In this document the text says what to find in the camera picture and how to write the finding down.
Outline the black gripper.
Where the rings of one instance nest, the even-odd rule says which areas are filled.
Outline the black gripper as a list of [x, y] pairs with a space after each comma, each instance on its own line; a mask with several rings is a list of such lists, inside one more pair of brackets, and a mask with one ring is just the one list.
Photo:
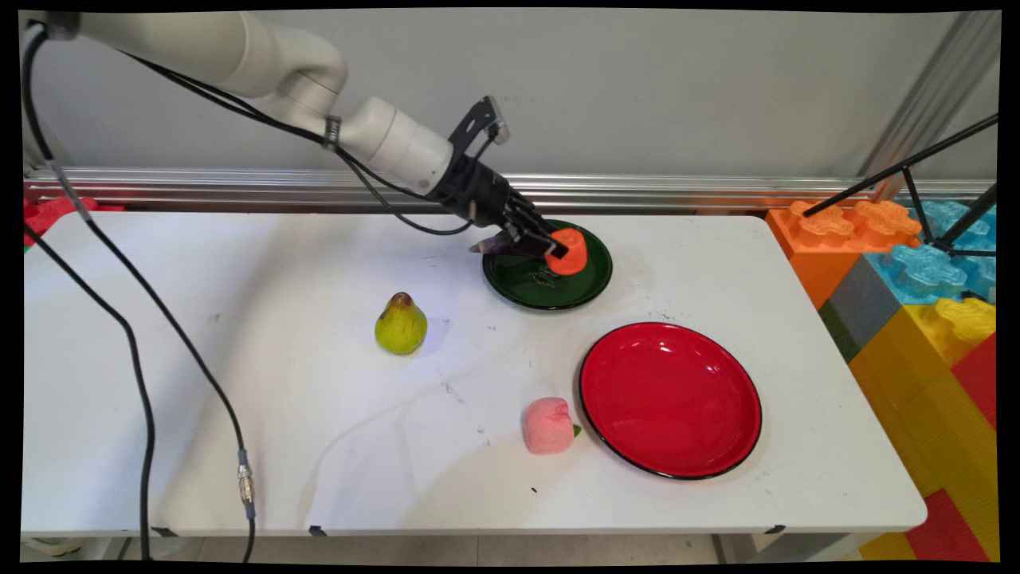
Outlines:
[[449, 165], [444, 177], [427, 193], [427, 200], [474, 226], [502, 226], [508, 236], [510, 254], [518, 257], [563, 258], [571, 250], [551, 236], [557, 231], [556, 226], [539, 214], [531, 200], [512, 192], [503, 175], [466, 154], [460, 154]]

